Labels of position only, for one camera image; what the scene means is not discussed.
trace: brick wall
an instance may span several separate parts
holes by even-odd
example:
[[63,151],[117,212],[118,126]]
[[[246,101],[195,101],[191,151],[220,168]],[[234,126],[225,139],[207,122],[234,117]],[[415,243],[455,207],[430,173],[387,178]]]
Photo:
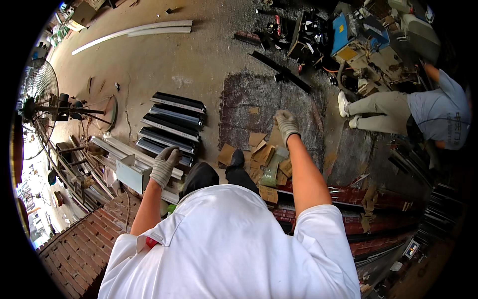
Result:
[[[140,200],[130,196],[128,232]],[[81,298],[106,268],[116,238],[125,232],[128,199],[116,197],[38,248],[40,260],[67,298]]]

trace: hose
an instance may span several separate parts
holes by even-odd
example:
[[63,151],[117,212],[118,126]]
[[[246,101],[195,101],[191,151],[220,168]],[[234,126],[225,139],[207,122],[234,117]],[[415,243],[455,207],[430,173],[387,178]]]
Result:
[[355,93],[352,92],[351,90],[348,90],[345,88],[345,86],[342,85],[342,71],[344,70],[345,67],[345,60],[342,60],[340,63],[340,67],[338,68],[338,73],[337,73],[337,83],[338,87],[346,94],[348,95],[350,100],[353,100],[353,102],[359,100],[359,96]]

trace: black pants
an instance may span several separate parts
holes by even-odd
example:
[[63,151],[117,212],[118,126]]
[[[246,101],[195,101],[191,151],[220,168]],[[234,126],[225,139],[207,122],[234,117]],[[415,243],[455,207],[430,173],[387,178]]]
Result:
[[[241,167],[227,167],[226,179],[230,184],[245,187],[259,194],[256,184],[254,184],[247,172]],[[183,190],[179,192],[179,199],[182,199],[195,190],[214,185],[219,185],[219,176],[216,171],[206,162],[198,163],[194,165],[189,172]]]

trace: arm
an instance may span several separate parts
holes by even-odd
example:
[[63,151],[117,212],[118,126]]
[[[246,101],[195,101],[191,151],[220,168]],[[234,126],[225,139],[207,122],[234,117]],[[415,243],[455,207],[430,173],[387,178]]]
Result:
[[150,181],[146,186],[140,208],[131,226],[132,235],[139,236],[161,221],[161,191],[168,183],[173,168],[179,160],[181,160],[181,152],[178,146],[163,149],[154,160]]
[[159,212],[161,191],[162,189],[158,183],[150,178],[140,208],[131,226],[130,234],[139,236],[161,221],[161,213]]
[[291,152],[296,215],[298,216],[302,211],[314,206],[332,204],[332,198],[324,178],[312,162],[300,136],[291,135],[287,140],[287,145]]
[[440,71],[431,64],[425,63],[425,73],[435,82],[440,81]]
[[300,139],[299,125],[286,110],[277,110],[274,122],[279,126],[282,140],[290,151],[295,214],[323,204],[332,204],[327,185]]

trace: gray glove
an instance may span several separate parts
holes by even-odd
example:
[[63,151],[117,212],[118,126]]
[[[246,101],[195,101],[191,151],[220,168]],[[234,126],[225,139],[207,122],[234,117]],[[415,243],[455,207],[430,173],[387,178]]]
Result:
[[292,134],[297,134],[300,137],[299,124],[297,119],[287,110],[277,110],[274,116],[274,124],[279,127],[279,131],[282,134],[282,140],[284,145],[289,150],[287,146],[287,139]]
[[178,165],[183,155],[179,146],[170,146],[159,153],[154,160],[150,178],[156,181],[161,189],[168,184],[173,168]]

